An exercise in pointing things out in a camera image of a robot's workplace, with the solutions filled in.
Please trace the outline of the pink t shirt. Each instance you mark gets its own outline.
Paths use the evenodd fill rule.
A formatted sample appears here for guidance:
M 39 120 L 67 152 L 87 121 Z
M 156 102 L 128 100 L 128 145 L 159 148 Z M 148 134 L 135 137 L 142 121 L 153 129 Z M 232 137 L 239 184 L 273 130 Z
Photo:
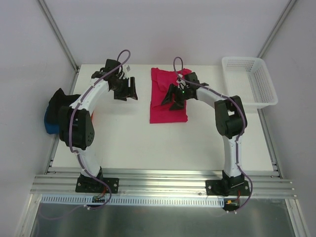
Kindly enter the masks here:
M 185 108 L 171 111 L 171 105 L 161 105 L 171 84 L 177 86 L 175 72 L 165 71 L 159 68 L 151 68 L 152 92 L 150 103 L 150 123 L 174 123 L 187 122 L 188 116 Z

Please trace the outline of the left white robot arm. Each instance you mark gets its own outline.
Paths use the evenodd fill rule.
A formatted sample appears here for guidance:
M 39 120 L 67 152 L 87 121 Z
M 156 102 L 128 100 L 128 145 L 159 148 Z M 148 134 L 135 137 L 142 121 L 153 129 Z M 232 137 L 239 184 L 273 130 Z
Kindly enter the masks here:
M 100 177 L 102 168 L 90 147 L 95 137 L 91 116 L 105 93 L 112 91 L 115 100 L 138 100 L 135 77 L 128 77 L 129 71 L 129 66 L 108 59 L 104 67 L 92 74 L 90 85 L 79 98 L 58 111 L 60 140 L 77 156 L 80 176 L 88 178 L 86 185 L 93 192 L 103 188 L 104 180 Z

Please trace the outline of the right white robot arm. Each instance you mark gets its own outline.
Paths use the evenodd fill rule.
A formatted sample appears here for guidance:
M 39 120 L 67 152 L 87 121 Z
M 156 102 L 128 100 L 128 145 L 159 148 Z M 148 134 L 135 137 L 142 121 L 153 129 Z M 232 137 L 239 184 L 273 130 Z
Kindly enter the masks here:
M 224 142 L 224 168 L 222 179 L 211 186 L 218 195 L 227 196 L 236 192 L 244 184 L 245 175 L 241 171 L 241 137 L 247 127 L 246 115 L 239 96 L 229 97 L 200 83 L 196 73 L 177 76 L 177 85 L 171 84 L 161 104 L 171 104 L 170 110 L 180 110 L 185 101 L 196 99 L 212 107 L 215 111 L 215 125 Z

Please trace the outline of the black folded t shirt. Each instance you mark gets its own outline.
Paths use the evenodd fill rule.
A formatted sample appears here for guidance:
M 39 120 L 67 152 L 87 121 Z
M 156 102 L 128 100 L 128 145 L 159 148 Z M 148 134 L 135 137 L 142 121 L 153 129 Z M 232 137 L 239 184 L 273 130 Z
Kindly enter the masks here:
M 80 97 L 80 94 L 66 95 L 62 88 L 59 88 L 48 102 L 44 121 L 49 124 L 58 123 L 58 112 L 61 107 L 69 106 Z

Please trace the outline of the white plastic basket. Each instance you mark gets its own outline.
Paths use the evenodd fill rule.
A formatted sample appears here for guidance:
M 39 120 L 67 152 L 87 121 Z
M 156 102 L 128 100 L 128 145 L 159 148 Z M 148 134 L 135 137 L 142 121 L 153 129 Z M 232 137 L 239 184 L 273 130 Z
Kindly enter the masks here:
M 274 84 L 263 59 L 227 56 L 222 58 L 222 68 L 227 95 L 238 95 L 246 112 L 254 113 L 278 103 Z

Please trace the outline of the blue folded t shirt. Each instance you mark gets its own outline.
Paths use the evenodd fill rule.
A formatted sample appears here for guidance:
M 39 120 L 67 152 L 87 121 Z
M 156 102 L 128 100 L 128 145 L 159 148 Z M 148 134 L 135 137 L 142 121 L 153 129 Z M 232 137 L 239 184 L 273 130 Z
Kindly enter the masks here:
M 46 108 L 44 114 L 44 127 L 48 134 L 58 134 L 59 124 L 57 120 L 57 113 L 51 106 Z

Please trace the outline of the aluminium mounting rail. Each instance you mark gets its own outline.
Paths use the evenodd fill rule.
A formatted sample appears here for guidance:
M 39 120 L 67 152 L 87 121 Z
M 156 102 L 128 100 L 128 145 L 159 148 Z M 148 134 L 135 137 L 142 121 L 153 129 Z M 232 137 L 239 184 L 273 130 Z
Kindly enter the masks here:
M 109 178 L 118 178 L 118 193 L 127 196 L 198 197 L 206 196 L 206 180 L 221 179 L 221 171 L 139 170 L 104 168 Z M 36 175 L 32 194 L 74 194 L 79 168 L 51 167 Z M 278 172 L 249 172 L 253 198 L 296 199 L 294 183 L 282 179 Z

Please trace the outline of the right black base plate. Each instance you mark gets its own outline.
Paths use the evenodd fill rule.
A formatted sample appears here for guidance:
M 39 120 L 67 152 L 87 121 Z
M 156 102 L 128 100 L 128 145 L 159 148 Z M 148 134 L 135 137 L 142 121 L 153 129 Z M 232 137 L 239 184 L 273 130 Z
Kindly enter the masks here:
M 249 196 L 250 187 L 247 181 L 237 186 L 230 187 L 224 184 L 222 180 L 206 180 L 205 182 L 206 194 L 208 196 Z

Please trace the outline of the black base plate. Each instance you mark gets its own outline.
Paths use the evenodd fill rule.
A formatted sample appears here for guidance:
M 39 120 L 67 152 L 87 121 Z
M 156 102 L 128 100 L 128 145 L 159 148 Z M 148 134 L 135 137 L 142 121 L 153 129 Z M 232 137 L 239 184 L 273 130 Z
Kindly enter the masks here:
M 119 178 L 103 177 L 102 181 L 109 186 L 113 194 L 118 193 Z M 105 186 L 91 177 L 80 175 L 77 179 L 75 192 L 76 193 L 102 193 Z
M 222 180 L 206 180 L 205 182 L 206 194 L 208 196 L 249 196 L 250 187 L 247 181 L 237 186 L 230 187 L 224 184 Z

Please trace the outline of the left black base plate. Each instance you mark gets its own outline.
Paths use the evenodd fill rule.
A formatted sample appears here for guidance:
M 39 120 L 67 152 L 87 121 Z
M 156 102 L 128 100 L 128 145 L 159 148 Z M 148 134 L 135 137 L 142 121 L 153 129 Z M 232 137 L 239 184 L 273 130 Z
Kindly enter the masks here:
M 103 177 L 102 181 L 109 186 L 113 194 L 118 193 L 119 178 Z M 75 192 L 76 193 L 102 193 L 105 186 L 91 177 L 80 175 L 77 179 Z

